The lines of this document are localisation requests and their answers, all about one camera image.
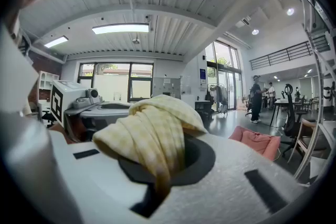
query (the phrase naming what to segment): man in black clothes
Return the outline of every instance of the man in black clothes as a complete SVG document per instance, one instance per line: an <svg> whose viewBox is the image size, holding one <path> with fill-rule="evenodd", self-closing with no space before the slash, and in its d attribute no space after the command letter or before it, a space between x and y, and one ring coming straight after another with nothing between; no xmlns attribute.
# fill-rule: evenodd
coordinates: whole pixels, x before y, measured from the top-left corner
<svg viewBox="0 0 336 224"><path fill-rule="evenodd" d="M251 122L252 123L258 123L261 120L259 119L259 112L261 109L261 102L262 102L262 93L265 92L266 90L263 89L261 91L260 86L258 84L259 77L257 75L253 76L254 84L251 88L251 93L253 94L253 106L252 106L252 118Z"/></svg>

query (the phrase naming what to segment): floor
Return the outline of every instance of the floor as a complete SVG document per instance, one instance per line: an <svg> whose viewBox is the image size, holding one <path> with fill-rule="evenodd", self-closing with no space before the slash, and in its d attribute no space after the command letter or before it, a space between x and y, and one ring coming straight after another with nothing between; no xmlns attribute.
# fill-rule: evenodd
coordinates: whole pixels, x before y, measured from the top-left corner
<svg viewBox="0 0 336 224"><path fill-rule="evenodd" d="M240 125L255 132L274 136L281 136L281 141L290 141L290 139L284 135L282 128L280 128L285 124L287 112L279 111L278 117L273 119L272 127L270 127L269 123L272 118L272 113L273 110L263 109L260 112L261 122L255 124L250 122L251 115L245 116L246 114L245 111L241 110L229 111L226 117L223 117L221 114L214 114L210 121L204 123L204 126L211 134L225 138L229 138L233 133L235 127ZM316 119L317 113L314 111L313 113L303 115L302 118ZM288 145L280 144L279 148L280 152L283 152L287 148L287 146ZM290 157L291 152L292 150L288 151L285 157L282 157L280 155L279 158L275 161L275 163L277 163L279 166L281 166L291 174L294 174L301 163L301 156L299 155L299 153L295 151L292 160L288 164L287 161L288 158ZM304 184L307 183L309 180L309 173L310 168L308 165L306 169L303 171L302 175L300 176L299 182Z"/></svg>

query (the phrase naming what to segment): sign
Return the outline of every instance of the sign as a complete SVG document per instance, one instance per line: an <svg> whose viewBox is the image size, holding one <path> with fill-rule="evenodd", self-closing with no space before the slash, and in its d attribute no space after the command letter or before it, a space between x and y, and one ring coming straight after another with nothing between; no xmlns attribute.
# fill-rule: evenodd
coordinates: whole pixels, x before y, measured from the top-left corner
<svg viewBox="0 0 336 224"><path fill-rule="evenodd" d="M206 79L205 78L205 69L200 69L199 70L199 75L200 75L200 79Z"/></svg>

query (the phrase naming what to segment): glass door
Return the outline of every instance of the glass door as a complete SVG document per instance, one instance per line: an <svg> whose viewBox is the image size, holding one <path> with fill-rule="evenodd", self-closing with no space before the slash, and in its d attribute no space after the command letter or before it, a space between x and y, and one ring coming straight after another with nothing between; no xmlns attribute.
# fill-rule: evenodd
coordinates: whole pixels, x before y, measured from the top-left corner
<svg viewBox="0 0 336 224"><path fill-rule="evenodd" d="M220 86L224 86L226 94L224 97L227 99L227 106L229 110L236 109L236 80L234 74L229 71L218 71L218 81Z"/></svg>

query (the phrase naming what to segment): white corrugated ceiling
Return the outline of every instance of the white corrugated ceiling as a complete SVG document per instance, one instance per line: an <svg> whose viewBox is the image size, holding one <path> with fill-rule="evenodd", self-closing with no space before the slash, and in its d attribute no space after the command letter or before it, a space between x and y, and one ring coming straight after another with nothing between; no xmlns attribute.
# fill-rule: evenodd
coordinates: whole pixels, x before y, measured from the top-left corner
<svg viewBox="0 0 336 224"><path fill-rule="evenodd" d="M62 54L115 50L185 55L213 35L236 1L40 0L21 12L20 22L35 43L68 37L68 42L53 47ZM130 22L148 22L151 31L95 35L91 30L94 26ZM139 45L132 43L136 37Z"/></svg>

